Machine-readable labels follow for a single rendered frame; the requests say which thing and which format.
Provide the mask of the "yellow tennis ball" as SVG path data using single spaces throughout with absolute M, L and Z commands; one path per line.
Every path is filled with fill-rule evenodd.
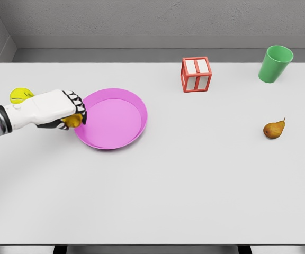
M 32 98 L 34 94 L 27 88 L 18 87 L 11 91 L 10 102 L 12 104 L 20 104 L 25 100 Z

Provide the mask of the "green cup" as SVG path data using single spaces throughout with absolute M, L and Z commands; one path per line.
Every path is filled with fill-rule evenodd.
M 270 46 L 266 50 L 258 77 L 265 83 L 274 83 L 293 60 L 293 52 L 280 45 Z

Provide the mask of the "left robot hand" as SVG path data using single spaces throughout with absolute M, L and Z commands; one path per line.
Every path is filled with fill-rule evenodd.
M 85 125 L 87 121 L 87 110 L 82 99 L 72 91 L 53 90 L 51 92 L 36 95 L 33 99 L 40 108 L 38 120 L 35 124 L 41 129 L 69 130 L 61 120 L 73 114 L 81 114 Z

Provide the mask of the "yellow lemon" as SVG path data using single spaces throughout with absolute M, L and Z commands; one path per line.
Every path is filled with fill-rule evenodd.
M 67 128 L 79 127 L 83 121 L 83 116 L 81 114 L 73 114 L 69 117 L 61 119 Z

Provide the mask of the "red and white cube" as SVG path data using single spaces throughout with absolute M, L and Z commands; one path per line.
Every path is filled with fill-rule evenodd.
M 212 77 L 212 70 L 208 58 L 183 58 L 180 77 L 183 92 L 206 92 L 209 89 Z

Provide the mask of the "brown pear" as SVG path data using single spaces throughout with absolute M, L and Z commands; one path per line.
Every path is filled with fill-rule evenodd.
M 278 122 L 268 123 L 263 128 L 264 135 L 269 139 L 278 138 L 285 128 L 285 118 Z

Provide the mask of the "pink round plate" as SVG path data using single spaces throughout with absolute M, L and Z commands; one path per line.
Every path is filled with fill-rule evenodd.
M 137 139 L 147 125 L 145 103 L 128 90 L 102 89 L 88 95 L 83 102 L 87 121 L 75 129 L 75 134 L 90 147 L 122 148 Z

